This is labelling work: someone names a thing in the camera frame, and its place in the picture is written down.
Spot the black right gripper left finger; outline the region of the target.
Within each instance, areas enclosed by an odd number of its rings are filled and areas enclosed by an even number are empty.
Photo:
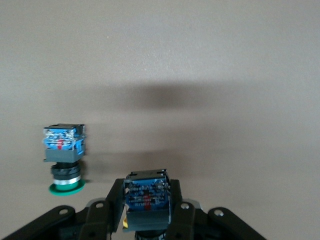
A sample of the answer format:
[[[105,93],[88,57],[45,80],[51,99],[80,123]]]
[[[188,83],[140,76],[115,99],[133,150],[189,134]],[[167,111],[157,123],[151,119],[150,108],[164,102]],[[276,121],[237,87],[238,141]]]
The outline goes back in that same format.
[[[2,240],[111,240],[124,210],[124,179],[118,178],[105,198],[83,210],[57,206]]]

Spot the red push button switch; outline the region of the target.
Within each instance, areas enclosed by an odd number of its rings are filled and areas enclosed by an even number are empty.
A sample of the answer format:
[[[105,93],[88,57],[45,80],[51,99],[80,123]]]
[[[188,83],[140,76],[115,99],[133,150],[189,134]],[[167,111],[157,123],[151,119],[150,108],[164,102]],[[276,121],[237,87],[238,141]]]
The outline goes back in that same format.
[[[124,232],[134,240],[165,240],[171,223],[171,184],[166,169],[132,171],[123,181]]]

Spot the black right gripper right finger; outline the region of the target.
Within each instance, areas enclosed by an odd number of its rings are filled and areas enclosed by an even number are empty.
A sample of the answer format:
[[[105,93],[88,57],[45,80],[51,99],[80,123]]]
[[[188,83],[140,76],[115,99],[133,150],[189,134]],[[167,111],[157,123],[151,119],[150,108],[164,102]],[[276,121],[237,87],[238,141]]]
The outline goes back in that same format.
[[[196,203],[183,199],[180,181],[170,181],[173,212],[165,240],[267,240],[225,207],[205,213]]]

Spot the green push button switch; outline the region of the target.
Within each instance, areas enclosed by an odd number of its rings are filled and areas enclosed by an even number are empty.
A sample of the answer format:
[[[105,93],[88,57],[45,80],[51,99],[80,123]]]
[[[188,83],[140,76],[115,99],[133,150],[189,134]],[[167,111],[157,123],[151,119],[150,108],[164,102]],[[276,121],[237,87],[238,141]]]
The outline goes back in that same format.
[[[50,168],[53,183],[48,188],[55,196],[69,196],[80,192],[82,179],[80,160],[86,152],[84,124],[57,123],[43,128],[45,163]]]

